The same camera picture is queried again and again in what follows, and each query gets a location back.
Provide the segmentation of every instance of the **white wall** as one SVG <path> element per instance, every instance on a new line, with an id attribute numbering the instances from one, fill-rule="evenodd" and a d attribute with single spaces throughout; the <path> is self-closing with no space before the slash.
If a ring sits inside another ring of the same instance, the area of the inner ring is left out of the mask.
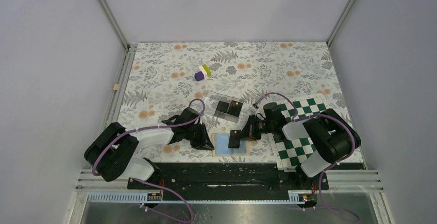
<path id="1" fill-rule="evenodd" d="M 130 43 L 327 41 L 348 0 L 107 0 Z"/>
<path id="2" fill-rule="evenodd" d="M 331 52 L 396 223 L 435 223 L 437 0 L 358 0 Z"/>
<path id="3" fill-rule="evenodd" d="M 123 49 L 96 0 L 1 0 L 0 223 L 62 222 Z"/>

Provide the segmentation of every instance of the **green and white checkerboard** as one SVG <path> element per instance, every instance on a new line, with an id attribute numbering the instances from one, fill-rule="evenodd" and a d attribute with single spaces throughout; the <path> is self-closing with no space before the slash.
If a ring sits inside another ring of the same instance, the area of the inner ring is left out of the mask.
<path id="1" fill-rule="evenodd" d="M 306 117 L 327 109 L 325 105 L 326 99 L 323 94 L 304 96 L 298 99 L 291 99 L 291 101 L 296 106 L 297 117 Z M 280 101 L 279 103 L 285 119 L 290 121 L 291 117 L 295 114 L 295 110 L 293 110 L 293 107 L 288 102 Z M 306 160 L 315 151 L 315 146 L 310 138 L 288 141 L 279 140 L 270 134 L 269 140 L 278 169 L 292 169 Z"/>

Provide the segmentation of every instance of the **table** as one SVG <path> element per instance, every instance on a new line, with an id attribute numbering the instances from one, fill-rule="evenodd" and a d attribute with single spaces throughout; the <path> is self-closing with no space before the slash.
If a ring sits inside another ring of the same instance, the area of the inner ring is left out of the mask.
<path id="1" fill-rule="evenodd" d="M 195 81 L 206 64 L 212 76 Z M 351 123 L 346 101 L 325 42 L 299 43 L 140 43 L 130 71 L 118 122 L 127 129 L 156 125 L 180 114 L 193 98 L 210 90 L 244 101 L 237 124 L 203 116 L 208 133 L 244 127 L 251 104 L 266 92 L 290 98 L 321 93 L 327 107 Z M 279 101 L 272 96 L 265 101 Z M 211 151 L 192 149 L 188 141 L 135 152 L 154 162 L 275 163 L 267 136 L 250 148 L 250 156 L 217 158 Z M 362 163 L 360 148 L 344 162 Z"/>

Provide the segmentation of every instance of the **purple cable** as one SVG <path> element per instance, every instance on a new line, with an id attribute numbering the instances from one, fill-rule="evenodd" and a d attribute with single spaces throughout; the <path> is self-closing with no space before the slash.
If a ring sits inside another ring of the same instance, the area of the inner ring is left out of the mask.
<path id="1" fill-rule="evenodd" d="M 130 133 L 134 133 L 134 132 L 137 132 L 137 131 L 143 131 L 143 130 L 152 130 L 152 129 L 158 129 L 158 128 L 180 127 L 180 126 L 191 124 L 191 123 L 195 122 L 196 120 L 198 120 L 203 115 L 203 113 L 205 111 L 205 103 L 201 99 L 193 99 L 193 100 L 190 101 L 188 107 L 190 107 L 191 103 L 193 103 L 195 100 L 199 100 L 202 103 L 202 105 L 203 105 L 202 111 L 199 113 L 199 116 L 197 116 L 195 119 L 192 119 L 192 120 L 190 120 L 188 122 L 185 122 L 185 123 L 182 123 L 182 124 L 178 124 L 178 125 L 163 125 L 163 126 L 147 126 L 147 127 L 142 127 L 142 128 L 139 128 L 138 130 L 136 130 L 136 129 L 128 130 L 128 131 L 125 131 L 125 132 L 121 133 L 120 135 L 118 135 L 114 140 L 112 140 L 112 142 L 110 142 L 108 144 L 108 146 L 106 146 L 106 148 L 97 157 L 97 160 L 94 162 L 94 165 L 93 165 L 93 170 L 92 170 L 93 175 L 94 176 L 99 176 L 99 174 L 96 172 L 96 169 L 97 169 L 97 165 L 100 163 L 100 160 L 103 158 L 103 156 L 106 154 L 106 152 L 108 152 L 108 150 L 111 148 L 111 146 L 114 145 L 118 140 L 120 140 L 125 135 L 130 134 Z"/>
<path id="2" fill-rule="evenodd" d="M 286 99 L 291 105 L 292 105 L 292 107 L 293 107 L 293 109 L 296 111 L 296 113 L 293 115 L 293 117 L 291 118 L 291 121 L 292 122 L 294 122 L 294 121 L 301 121 L 301 120 L 304 120 L 304 119 L 308 119 L 308 118 L 312 118 L 312 117 L 323 117 L 323 118 L 327 118 L 327 119 L 329 119 L 329 120 L 332 120 L 332 121 L 334 121 L 335 123 L 337 123 L 338 125 L 340 125 L 346 132 L 347 132 L 347 134 L 349 135 L 349 138 L 350 138 L 350 140 L 351 140 L 351 142 L 352 142 L 352 144 L 351 144 L 351 150 L 350 150 L 350 153 L 348 154 L 348 155 L 346 155 L 346 156 L 344 156 L 343 158 L 341 158 L 339 161 L 342 161 L 342 160 L 344 160 L 344 159 L 347 159 L 347 158 L 349 158 L 353 153 L 354 153 L 354 151 L 355 151 L 355 138 L 354 138 L 354 136 L 352 135 L 352 133 L 351 133 L 351 131 L 344 125 L 344 123 L 342 123 L 342 122 L 340 122 L 338 119 L 336 119 L 336 118 L 334 118 L 334 117 L 331 117 L 331 116 L 328 116 L 328 115 L 325 115 L 325 114 L 313 114 L 313 115 L 310 115 L 310 116 L 308 116 L 308 117 L 302 117 L 302 118 L 298 118 L 298 119 L 296 119 L 295 120 L 295 118 L 296 118 L 296 116 L 297 116 L 297 109 L 296 109 L 296 107 L 294 106 L 294 104 L 286 97 L 286 96 L 284 96 L 284 95 L 282 95 L 282 94 L 279 94 L 279 93 L 275 93 L 275 92 L 270 92 L 270 93 L 266 93 L 266 94 L 264 94 L 255 104 L 257 105 L 263 98 L 265 98 L 267 95 L 271 95 L 271 94 L 276 94 L 276 95 L 279 95 L 279 96 L 282 96 L 284 99 Z M 331 168 L 333 168 L 335 166 L 335 163 L 333 163 L 333 164 L 331 164 L 330 166 L 328 166 L 327 168 L 325 168 L 325 170 L 323 170 L 321 173 L 320 173 L 320 177 L 319 177 L 319 179 L 318 179 L 318 184 L 319 185 L 322 185 L 322 176 L 323 176 L 323 174 L 325 173 L 325 171 L 326 170 L 329 170 L 329 169 L 331 169 Z M 361 219 L 360 219 L 360 217 L 356 214 L 356 213 L 354 213 L 354 212 L 352 212 L 351 210 L 348 210 L 348 209 L 346 209 L 346 208 L 342 208 L 342 207 L 333 207 L 333 206 L 329 206 L 327 203 L 326 203 L 326 201 L 325 201 L 325 199 L 323 198 L 323 196 L 322 196 L 322 187 L 319 187 L 318 188 L 318 193 L 320 194 L 320 198 L 321 198 L 321 200 L 322 200 L 322 202 L 323 202 L 323 204 L 325 205 L 325 207 L 333 214 L 333 215 L 335 215 L 337 218 L 339 218 L 339 219 L 342 219 L 342 220 L 344 220 L 344 221 L 347 221 L 347 222 L 351 222 L 351 223 L 361 223 Z M 340 216 L 339 214 L 337 214 L 336 212 L 334 212 L 334 209 L 341 209 L 341 210 L 345 210 L 345 211 L 347 211 L 347 212 L 349 212 L 349 213 L 351 213 L 351 214 L 353 214 L 358 220 L 349 220 L 349 219 L 346 219 L 346 218 L 344 218 L 343 216 Z"/>
<path id="3" fill-rule="evenodd" d="M 258 100 L 257 100 L 257 102 L 255 102 L 255 104 L 256 105 L 258 105 L 259 104 L 259 102 L 261 102 L 265 97 L 267 97 L 267 95 L 271 95 L 271 94 L 276 94 L 276 95 L 279 95 L 279 96 L 281 96 L 282 98 L 284 98 L 284 99 L 286 99 L 290 104 L 291 104 L 291 106 L 293 107 L 293 109 L 296 111 L 296 113 L 291 117 L 291 121 L 293 121 L 296 117 L 297 117 L 297 109 L 296 109 L 296 107 L 294 106 L 294 104 L 285 96 L 285 95 L 283 95 L 283 94 L 280 94 L 280 93 L 276 93 L 276 92 L 269 92 L 269 93 L 266 93 L 266 94 L 264 94 L 263 96 L 261 96 L 261 98 L 259 98 Z"/>
<path id="4" fill-rule="evenodd" d="M 192 120 L 190 120 L 190 121 L 188 121 L 188 122 L 185 122 L 185 123 L 182 123 L 182 124 L 178 124 L 178 125 L 164 125 L 164 126 L 148 126 L 148 127 L 143 127 L 143 128 L 139 128 L 138 130 L 128 130 L 128 131 L 125 131 L 125 132 L 123 132 L 122 134 L 120 134 L 119 136 L 117 136 L 114 140 L 112 140 L 112 142 L 110 142 L 109 144 L 108 144 L 108 146 L 106 146 L 106 148 L 100 153 L 100 155 L 97 157 L 97 160 L 94 162 L 94 165 L 93 165 L 93 170 L 92 170 L 92 173 L 93 173 L 93 175 L 94 176 L 99 176 L 99 174 L 96 172 L 96 168 L 97 168 L 97 165 L 99 164 L 99 162 L 100 162 L 100 160 L 102 159 L 102 157 L 105 155 L 105 153 L 106 152 L 108 152 L 108 150 L 111 148 L 111 146 L 112 145 L 114 145 L 118 140 L 120 140 L 122 137 L 124 137 L 125 135 L 127 135 L 127 134 L 130 134 L 130 133 L 134 133 L 134 132 L 137 132 L 137 131 L 143 131 L 143 130 L 151 130 L 151 129 L 158 129 L 158 128 L 174 128 L 174 127 L 180 127 L 180 126 L 184 126 L 184 125 L 188 125 L 188 124 L 191 124 L 191 123 L 193 123 L 193 122 L 196 122 L 196 120 L 198 120 L 202 115 L 203 115 L 203 113 L 204 113 L 204 111 L 205 111 L 205 103 L 203 102 L 203 100 L 201 100 L 201 99 L 193 99 L 193 100 L 191 100 L 190 101 L 190 103 L 188 104 L 188 107 L 190 107 L 191 106 L 191 104 L 194 102 L 194 101 L 196 101 L 196 100 L 199 100 L 201 103 L 202 103 L 202 111 L 199 113 L 199 116 L 197 116 L 195 119 L 192 119 Z M 182 200 L 184 203 L 185 203 L 185 205 L 187 205 L 187 207 L 188 207 L 188 210 L 190 211 L 190 214 L 191 214 L 191 219 L 190 220 L 181 220 L 181 219 L 178 219 L 178 218 L 175 218 L 175 217 L 173 217 L 173 216 L 171 216 L 171 215 L 168 215 L 168 214 L 166 214 L 166 213 L 162 213 L 162 212 L 160 212 L 160 211 L 157 211 L 157 210 L 154 210 L 154 209 L 150 209 L 151 211 L 153 211 L 153 212 L 155 212 L 155 213 L 157 213 L 157 214 L 160 214 L 160 215 L 163 215 L 163 216 L 165 216 L 165 217 L 168 217 L 168 218 L 170 218 L 170 219 L 173 219 L 173 220 L 175 220 L 175 221 L 179 221 L 179 222 L 183 222 L 183 223 L 192 223 L 193 222 L 193 220 L 194 220 L 194 214 L 193 214 L 193 210 L 191 209 L 191 206 L 187 203 L 187 201 L 181 196 L 181 195 L 179 195 L 177 192 L 175 192 L 174 190 L 172 190 L 172 189 L 170 189 L 170 188 L 167 188 L 167 187 L 164 187 L 164 186 L 159 186 L 159 185 L 156 185 L 156 184 L 152 184 L 152 183 L 148 183 L 148 182 L 146 182 L 146 181 L 143 181 L 143 180 L 141 180 L 141 179 L 134 179 L 134 180 L 136 180 L 136 181 L 138 181 L 138 182 L 140 182 L 140 183 L 143 183 L 143 184 L 146 184 L 146 185 L 149 185 L 149 186 L 152 186 L 152 187 L 156 187 L 156 188 L 159 188 L 159 189 L 164 189 L 164 190 L 166 190 L 166 191 L 169 191 L 169 192 L 171 192 L 171 193 L 173 193 L 173 194 L 175 194 L 180 200 Z"/>
<path id="5" fill-rule="evenodd" d="M 182 201 L 185 203 L 185 205 L 188 207 L 188 210 L 190 211 L 191 219 L 190 219 L 190 220 L 181 220 L 181 219 L 178 219 L 178 218 L 176 218 L 176 217 L 173 217 L 173 216 L 171 216 L 171 215 L 169 215 L 169 214 L 163 213 L 163 212 L 161 212 L 161 211 L 158 211 L 158 210 L 155 210 L 155 209 L 147 208 L 147 207 L 146 207 L 147 210 L 150 210 L 150 211 L 152 211 L 152 212 L 155 212 L 155 213 L 157 213 L 157 214 L 163 215 L 163 216 L 168 217 L 168 218 L 170 218 L 170 219 L 172 219 L 172 220 L 175 220 L 175 221 L 178 221 L 178 222 L 182 222 L 182 223 L 192 223 L 192 222 L 194 221 L 194 213 L 193 213 L 193 209 L 192 209 L 191 206 L 187 203 L 187 201 L 186 201 L 186 200 L 185 200 L 185 199 L 184 199 L 180 194 L 178 194 L 176 191 L 174 191 L 174 190 L 172 190 L 172 189 L 170 189 L 170 188 L 164 187 L 164 186 L 160 186 L 160 185 L 156 185 L 156 184 L 152 184 L 152 183 L 146 182 L 146 181 L 141 180 L 141 179 L 134 179 L 134 180 L 135 180 L 135 181 L 138 181 L 138 182 L 140 182 L 140 183 L 143 183 L 143 184 L 145 184 L 145 185 L 149 185 L 149 186 L 156 187 L 156 188 L 158 188 L 158 189 L 163 189 L 163 190 L 165 190 L 165 191 L 169 191 L 169 192 L 173 193 L 173 194 L 174 194 L 175 196 L 177 196 L 180 200 L 182 200 Z"/>

